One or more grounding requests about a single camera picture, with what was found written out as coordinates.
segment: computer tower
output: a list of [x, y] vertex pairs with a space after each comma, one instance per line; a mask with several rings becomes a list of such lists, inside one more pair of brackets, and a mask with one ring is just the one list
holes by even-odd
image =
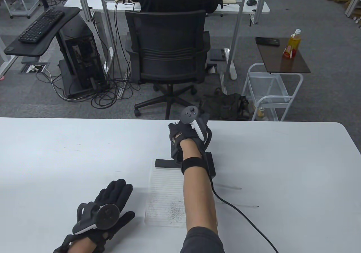
[[83, 89], [102, 91], [108, 87], [93, 33], [80, 15], [71, 19], [60, 31], [69, 58], [68, 67]]

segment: lined paper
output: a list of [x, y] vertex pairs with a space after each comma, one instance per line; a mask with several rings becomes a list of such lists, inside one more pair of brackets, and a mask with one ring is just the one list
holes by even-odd
[[153, 167], [145, 223], [165, 227], [186, 225], [180, 169]]

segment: black keyboard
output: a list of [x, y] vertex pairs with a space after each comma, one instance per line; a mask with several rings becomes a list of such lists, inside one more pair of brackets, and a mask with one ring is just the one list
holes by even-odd
[[62, 18], [65, 13], [53, 8], [47, 9], [36, 19], [18, 38], [22, 43], [36, 44], [51, 28]]

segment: chair backrest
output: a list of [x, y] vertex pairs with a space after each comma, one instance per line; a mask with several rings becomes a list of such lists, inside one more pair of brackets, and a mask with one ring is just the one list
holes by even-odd
[[132, 51], [139, 54], [141, 81], [177, 83], [204, 79], [209, 51], [204, 49], [203, 42], [204, 10], [183, 13], [127, 10], [125, 16]]

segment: mesh office chair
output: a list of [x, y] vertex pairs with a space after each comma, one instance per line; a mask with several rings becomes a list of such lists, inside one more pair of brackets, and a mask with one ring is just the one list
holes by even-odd
[[173, 103], [192, 105], [178, 96], [193, 85], [173, 91], [173, 84], [201, 83], [205, 77], [205, 62], [210, 49], [209, 32], [204, 32], [204, 10], [184, 13], [145, 13], [125, 11], [129, 33], [126, 51], [131, 58], [132, 83], [153, 83], [155, 91], [164, 95], [134, 105], [139, 108], [160, 102], [167, 103], [165, 119], [169, 119]]

